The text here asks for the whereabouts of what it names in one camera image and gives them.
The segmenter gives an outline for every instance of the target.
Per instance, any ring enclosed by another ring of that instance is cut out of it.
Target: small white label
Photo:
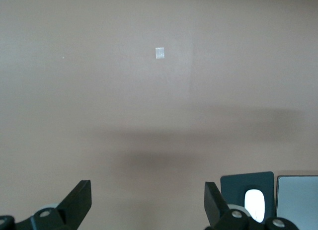
[[[156,48],[156,59],[164,59],[164,47]]]

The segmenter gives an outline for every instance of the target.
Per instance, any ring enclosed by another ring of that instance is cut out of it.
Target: white object
[[[241,210],[242,212],[244,212],[248,217],[250,217],[250,214],[248,212],[248,210],[240,205],[236,205],[236,204],[228,204],[229,209],[237,209],[237,210]]]
[[[164,59],[164,47],[156,48],[156,59]]]
[[[250,189],[245,193],[244,207],[255,221],[261,223],[264,220],[265,199],[258,189]]]

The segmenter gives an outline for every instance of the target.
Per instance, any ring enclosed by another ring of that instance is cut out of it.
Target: screw
[[[283,228],[285,226],[285,224],[283,223],[283,221],[279,220],[279,219],[274,219],[273,220],[273,224],[279,228]]]
[[[239,211],[235,210],[232,212],[232,216],[234,218],[240,219],[242,217],[242,214]]]
[[[40,213],[40,217],[43,218],[43,217],[46,217],[50,214],[50,211],[46,210],[46,211],[43,211],[42,213]]]

